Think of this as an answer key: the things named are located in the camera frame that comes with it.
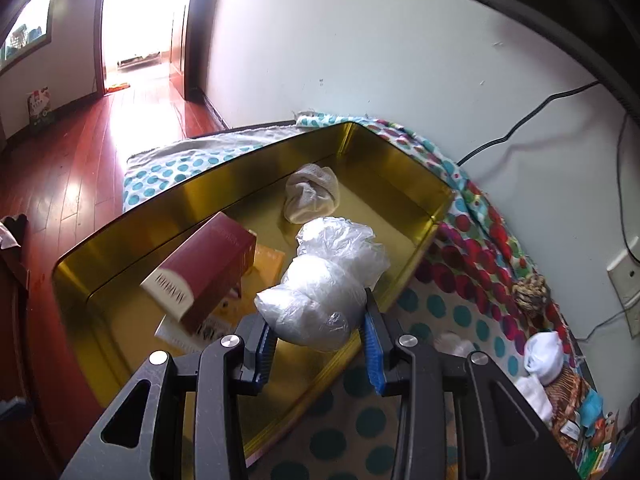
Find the white sock back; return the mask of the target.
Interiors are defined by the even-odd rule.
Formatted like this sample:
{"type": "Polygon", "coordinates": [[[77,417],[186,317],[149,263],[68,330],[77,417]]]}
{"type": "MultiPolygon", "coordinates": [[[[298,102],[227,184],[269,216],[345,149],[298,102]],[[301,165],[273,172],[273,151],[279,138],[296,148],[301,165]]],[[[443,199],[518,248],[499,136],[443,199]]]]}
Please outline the white sock back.
{"type": "Polygon", "coordinates": [[[524,367],[548,386],[558,378],[564,366],[564,351],[557,332],[541,332],[531,336],[524,347],[524,367]]]}

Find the brown snack bag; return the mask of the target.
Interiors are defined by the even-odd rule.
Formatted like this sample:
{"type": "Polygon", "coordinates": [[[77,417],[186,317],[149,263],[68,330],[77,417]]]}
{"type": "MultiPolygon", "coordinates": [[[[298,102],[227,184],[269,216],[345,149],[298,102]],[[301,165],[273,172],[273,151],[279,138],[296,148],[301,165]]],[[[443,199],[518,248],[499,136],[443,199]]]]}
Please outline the brown snack bag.
{"type": "Polygon", "coordinates": [[[591,391],[588,382],[567,365],[553,382],[544,386],[552,406],[551,432],[572,463],[584,440],[579,409],[591,391]]]}

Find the white sock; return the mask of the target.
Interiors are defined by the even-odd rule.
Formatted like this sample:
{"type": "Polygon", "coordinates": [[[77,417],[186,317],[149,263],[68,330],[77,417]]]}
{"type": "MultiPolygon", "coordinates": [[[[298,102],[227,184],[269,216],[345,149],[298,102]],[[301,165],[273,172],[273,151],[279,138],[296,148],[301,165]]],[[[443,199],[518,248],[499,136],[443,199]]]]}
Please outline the white sock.
{"type": "Polygon", "coordinates": [[[531,336],[524,347],[524,367],[548,386],[558,378],[564,366],[564,351],[557,332],[541,332],[531,336]]]}
{"type": "Polygon", "coordinates": [[[514,385],[539,418],[550,427],[552,425],[553,408],[539,379],[535,375],[522,376],[514,382],[514,385]]]}

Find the dark wooden door frame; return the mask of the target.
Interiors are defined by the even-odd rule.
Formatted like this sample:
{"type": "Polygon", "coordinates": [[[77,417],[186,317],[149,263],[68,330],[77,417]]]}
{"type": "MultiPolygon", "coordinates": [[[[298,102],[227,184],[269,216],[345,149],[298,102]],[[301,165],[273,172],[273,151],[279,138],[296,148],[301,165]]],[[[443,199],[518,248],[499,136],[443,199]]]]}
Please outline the dark wooden door frame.
{"type": "Polygon", "coordinates": [[[172,5],[168,74],[181,98],[177,106],[187,138],[224,128],[205,95],[217,0],[177,0],[172,5]]]}

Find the white power socket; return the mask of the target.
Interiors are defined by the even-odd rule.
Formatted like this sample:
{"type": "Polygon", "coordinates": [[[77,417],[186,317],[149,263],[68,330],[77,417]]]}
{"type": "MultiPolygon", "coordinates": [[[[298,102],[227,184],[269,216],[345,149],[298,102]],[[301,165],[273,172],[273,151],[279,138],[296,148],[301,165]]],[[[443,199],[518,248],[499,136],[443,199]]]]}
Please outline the white power socket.
{"type": "Polygon", "coordinates": [[[623,307],[631,338],[639,337],[639,265],[628,250],[621,252],[606,268],[608,278],[623,307]]]}

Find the small box on floor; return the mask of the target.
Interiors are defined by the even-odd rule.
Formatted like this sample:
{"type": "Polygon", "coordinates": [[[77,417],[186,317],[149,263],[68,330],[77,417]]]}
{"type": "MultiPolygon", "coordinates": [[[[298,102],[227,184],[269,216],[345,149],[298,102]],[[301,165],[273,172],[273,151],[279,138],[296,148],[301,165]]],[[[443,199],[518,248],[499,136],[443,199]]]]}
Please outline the small box on floor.
{"type": "Polygon", "coordinates": [[[37,132],[54,122],[51,95],[48,87],[34,90],[27,97],[29,128],[37,132]]]}

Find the beige sock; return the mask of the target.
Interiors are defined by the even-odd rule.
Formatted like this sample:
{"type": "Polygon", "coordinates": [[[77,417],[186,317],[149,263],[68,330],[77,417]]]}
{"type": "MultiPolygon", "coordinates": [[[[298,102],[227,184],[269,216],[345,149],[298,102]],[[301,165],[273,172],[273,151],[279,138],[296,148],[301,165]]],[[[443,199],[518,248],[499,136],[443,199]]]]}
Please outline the beige sock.
{"type": "Polygon", "coordinates": [[[285,183],[283,217],[293,224],[330,216],[340,204],[340,184],[330,167],[306,164],[285,183]]]}

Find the blue cloth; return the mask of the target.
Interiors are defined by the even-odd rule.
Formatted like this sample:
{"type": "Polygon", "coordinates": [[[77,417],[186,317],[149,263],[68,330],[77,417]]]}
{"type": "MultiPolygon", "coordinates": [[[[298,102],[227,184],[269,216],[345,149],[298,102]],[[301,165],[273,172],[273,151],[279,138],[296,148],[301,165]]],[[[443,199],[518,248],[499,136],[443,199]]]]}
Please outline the blue cloth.
{"type": "Polygon", "coordinates": [[[579,407],[582,426],[590,428],[601,417],[603,411],[603,399],[596,390],[590,389],[579,407]]]}

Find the gold interior tin box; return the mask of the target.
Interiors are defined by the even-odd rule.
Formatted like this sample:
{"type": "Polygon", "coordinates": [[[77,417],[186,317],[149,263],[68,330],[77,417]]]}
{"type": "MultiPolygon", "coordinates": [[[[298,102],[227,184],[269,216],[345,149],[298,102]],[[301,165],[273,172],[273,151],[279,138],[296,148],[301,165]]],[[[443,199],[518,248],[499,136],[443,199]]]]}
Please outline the gold interior tin box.
{"type": "Polygon", "coordinates": [[[103,414],[67,479],[239,479],[360,348],[446,216],[405,140],[343,122],[229,158],[58,259],[67,338],[103,414]]]}

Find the red cigarette box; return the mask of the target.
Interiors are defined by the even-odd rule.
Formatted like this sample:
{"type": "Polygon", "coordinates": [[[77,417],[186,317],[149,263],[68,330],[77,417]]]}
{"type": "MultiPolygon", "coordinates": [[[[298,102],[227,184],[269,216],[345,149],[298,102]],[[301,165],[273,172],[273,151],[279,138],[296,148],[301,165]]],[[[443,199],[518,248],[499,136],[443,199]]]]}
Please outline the red cigarette box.
{"type": "Polygon", "coordinates": [[[162,261],[141,288],[194,334],[253,265],[256,243],[252,232],[218,212],[162,261]]]}

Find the clear plastic bag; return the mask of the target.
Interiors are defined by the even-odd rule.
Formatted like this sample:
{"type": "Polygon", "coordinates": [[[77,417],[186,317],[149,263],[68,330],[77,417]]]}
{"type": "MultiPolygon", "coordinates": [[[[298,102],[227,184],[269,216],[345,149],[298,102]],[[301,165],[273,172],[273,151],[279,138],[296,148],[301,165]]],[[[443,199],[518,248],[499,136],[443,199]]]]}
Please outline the clear plastic bag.
{"type": "Polygon", "coordinates": [[[434,339],[434,348],[448,356],[458,356],[466,358],[475,351],[474,344],[467,339],[463,339],[453,332],[442,332],[434,339]]]}
{"type": "Polygon", "coordinates": [[[336,351],[360,325],[366,290],[375,288],[390,258],[370,226],[346,218],[311,220],[296,240],[297,256],[280,283],[258,292],[254,304],[280,339],[336,351]]]}

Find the white sock front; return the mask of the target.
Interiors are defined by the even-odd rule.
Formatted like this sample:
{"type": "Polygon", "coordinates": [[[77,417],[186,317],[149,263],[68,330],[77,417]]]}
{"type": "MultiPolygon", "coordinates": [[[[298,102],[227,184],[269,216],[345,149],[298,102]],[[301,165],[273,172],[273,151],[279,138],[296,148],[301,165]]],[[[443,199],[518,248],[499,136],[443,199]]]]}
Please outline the white sock front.
{"type": "Polygon", "coordinates": [[[553,408],[539,379],[535,375],[522,376],[514,382],[514,385],[539,418],[550,427],[552,425],[553,408]]]}

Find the polka dot tablecloth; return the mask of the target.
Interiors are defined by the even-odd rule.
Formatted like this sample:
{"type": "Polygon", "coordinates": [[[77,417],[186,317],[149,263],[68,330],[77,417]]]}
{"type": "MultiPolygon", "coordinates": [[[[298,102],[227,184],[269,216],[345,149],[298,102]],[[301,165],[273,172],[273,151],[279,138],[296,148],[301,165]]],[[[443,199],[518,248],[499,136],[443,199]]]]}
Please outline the polka dot tablecloth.
{"type": "MultiPolygon", "coordinates": [[[[452,188],[454,200],[416,273],[393,305],[402,328],[434,344],[456,333],[487,352],[515,382],[528,376],[526,341],[557,332],[564,365],[578,375],[575,351],[558,307],[550,302],[530,318],[512,298],[520,279],[537,273],[533,261],[496,208],[461,168],[424,136],[384,119],[361,125],[420,162],[452,188]]],[[[253,466],[254,479],[385,479],[395,448],[396,401],[377,396],[361,360],[303,417],[300,424],[253,466]]]]}

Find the yellow medicine box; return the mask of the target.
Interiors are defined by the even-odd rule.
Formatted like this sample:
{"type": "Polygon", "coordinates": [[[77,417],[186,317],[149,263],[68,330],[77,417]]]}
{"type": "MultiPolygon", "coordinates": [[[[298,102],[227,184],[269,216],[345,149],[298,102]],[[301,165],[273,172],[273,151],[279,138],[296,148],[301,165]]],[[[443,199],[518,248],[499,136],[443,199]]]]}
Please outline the yellow medicine box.
{"type": "Polygon", "coordinates": [[[204,350],[213,341],[233,333],[244,316],[256,312],[256,294],[277,284],[284,259],[284,252],[258,244],[253,266],[242,276],[240,284],[230,289],[213,308],[193,335],[165,315],[154,336],[172,348],[191,353],[204,350]]]}

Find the green red medicine box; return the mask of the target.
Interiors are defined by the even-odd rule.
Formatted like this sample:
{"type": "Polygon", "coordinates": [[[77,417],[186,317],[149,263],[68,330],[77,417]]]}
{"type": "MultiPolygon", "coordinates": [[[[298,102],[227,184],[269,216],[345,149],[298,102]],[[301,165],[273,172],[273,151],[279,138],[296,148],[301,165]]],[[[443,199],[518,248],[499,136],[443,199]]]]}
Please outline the green red medicine box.
{"type": "Polygon", "coordinates": [[[606,442],[596,448],[586,444],[582,448],[582,455],[578,462],[578,476],[582,480],[601,479],[608,469],[608,462],[614,451],[614,444],[606,442]]]}

